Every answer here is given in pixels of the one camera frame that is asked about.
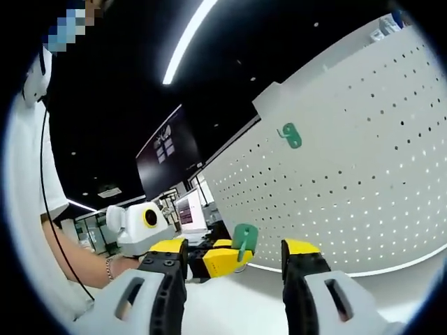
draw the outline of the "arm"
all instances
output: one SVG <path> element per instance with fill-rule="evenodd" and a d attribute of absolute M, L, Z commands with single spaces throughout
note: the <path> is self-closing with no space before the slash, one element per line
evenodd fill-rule
<path fill-rule="evenodd" d="M 45 238 L 50 245 L 57 263 L 70 281 L 76 281 L 73 272 L 68 267 L 57 244 L 51 228 L 51 223 L 48 220 L 45 220 L 46 218 L 42 219 Z M 103 288 L 106 286 L 109 283 L 109 278 L 105 268 L 105 258 L 91 253 L 87 249 L 77 245 L 65 236 L 58 227 L 54 226 L 54 229 L 56 231 L 57 239 L 68 258 L 71 267 L 75 270 L 82 283 L 93 288 Z M 112 276 L 116 278 L 123 271 L 127 269 L 136 269 L 138 265 L 139 262 L 131 258 L 115 258 L 110 265 L 110 271 Z"/>

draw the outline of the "ceiling light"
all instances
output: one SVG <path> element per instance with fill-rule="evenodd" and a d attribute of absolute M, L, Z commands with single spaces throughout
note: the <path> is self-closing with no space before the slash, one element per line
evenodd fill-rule
<path fill-rule="evenodd" d="M 87 210 L 89 210 L 89 211 L 97 211 L 96 209 L 93 209 L 93 208 L 91 208 L 91 207 L 85 206 L 85 205 L 83 205 L 83 204 L 80 204 L 79 202 L 72 201 L 72 200 L 70 200 L 70 199 L 68 199 L 68 202 L 70 202 L 71 204 L 74 204 L 75 206 L 81 207 L 81 208 L 83 208 L 83 209 L 87 209 Z"/>
<path fill-rule="evenodd" d="M 191 21 L 189 21 L 186 29 L 184 30 L 182 37 L 174 50 L 173 57 L 170 59 L 168 69 L 166 70 L 165 77 L 163 79 L 164 85 L 169 85 L 174 78 L 175 72 L 182 60 L 183 54 L 188 48 L 194 34 L 196 33 L 198 27 L 202 24 L 203 19 L 207 16 L 208 12 L 215 5 L 217 0 L 203 0 L 197 11 L 194 13 Z"/>

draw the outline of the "hole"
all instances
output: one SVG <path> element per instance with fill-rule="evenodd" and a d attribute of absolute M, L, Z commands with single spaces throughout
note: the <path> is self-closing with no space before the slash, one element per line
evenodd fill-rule
<path fill-rule="evenodd" d="M 131 285 L 133 285 L 133 288 L 129 291 L 127 298 L 121 301 L 115 311 L 115 316 L 120 320 L 127 320 L 129 312 L 132 309 L 133 302 L 135 301 L 135 298 L 140 291 L 143 282 L 144 281 L 142 281 L 142 279 L 140 278 L 135 278 L 132 280 Z"/>
<path fill-rule="evenodd" d="M 346 293 L 343 292 L 343 289 L 335 279 L 327 280 L 325 284 L 337 307 L 340 320 L 342 322 L 349 321 L 353 317 L 353 309 L 346 298 Z"/>

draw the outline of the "bracelet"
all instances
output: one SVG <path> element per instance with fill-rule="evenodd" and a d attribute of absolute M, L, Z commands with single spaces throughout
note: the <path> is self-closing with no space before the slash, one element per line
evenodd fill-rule
<path fill-rule="evenodd" d="M 109 278 L 109 281 L 113 281 L 115 277 L 112 275 L 112 271 L 110 270 L 110 265 L 112 264 L 112 261 L 115 259 L 116 255 L 110 256 L 105 260 L 105 270 L 107 271 L 107 277 Z"/>

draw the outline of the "black cable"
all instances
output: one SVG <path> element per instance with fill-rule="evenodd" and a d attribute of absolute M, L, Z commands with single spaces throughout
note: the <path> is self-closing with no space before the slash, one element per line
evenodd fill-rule
<path fill-rule="evenodd" d="M 65 259 L 65 261 L 67 262 L 68 267 L 70 268 L 71 272 L 73 272 L 74 277 L 76 278 L 76 280 L 78 281 L 79 285 L 81 285 L 82 289 L 89 295 L 90 299 L 92 301 L 95 301 L 95 298 L 93 298 L 93 295 L 91 295 L 91 293 L 88 291 L 88 289 L 86 289 L 86 287 L 84 286 L 84 284 L 81 282 L 81 280 L 79 279 L 78 275 L 75 273 L 75 270 L 73 270 L 70 262 L 68 261 L 67 256 L 65 255 L 65 252 L 61 246 L 61 242 L 59 242 L 59 239 L 57 238 L 57 234 L 56 234 L 56 230 L 54 228 L 54 224 L 53 224 L 53 220 L 51 219 L 51 215 L 50 215 L 50 210 L 48 209 L 48 203 L 47 203 L 47 197 L 45 195 L 45 185 L 43 184 L 43 134 L 45 132 L 45 121 L 47 119 L 47 111 L 48 111 L 48 100 L 47 100 L 47 105 L 45 106 L 45 114 L 43 115 L 43 124 L 42 124 L 42 134 L 41 134 L 41 158 L 40 158 L 40 166 L 41 166 L 41 187 L 42 187 L 42 194 L 43 194 L 43 202 L 45 204 L 45 210 L 47 211 L 47 216 L 48 216 L 48 220 L 50 221 L 50 225 L 51 225 L 51 229 L 53 231 L 54 234 L 54 238 L 56 239 L 57 245 L 59 246 L 59 249 L 61 250 L 61 253 Z"/>

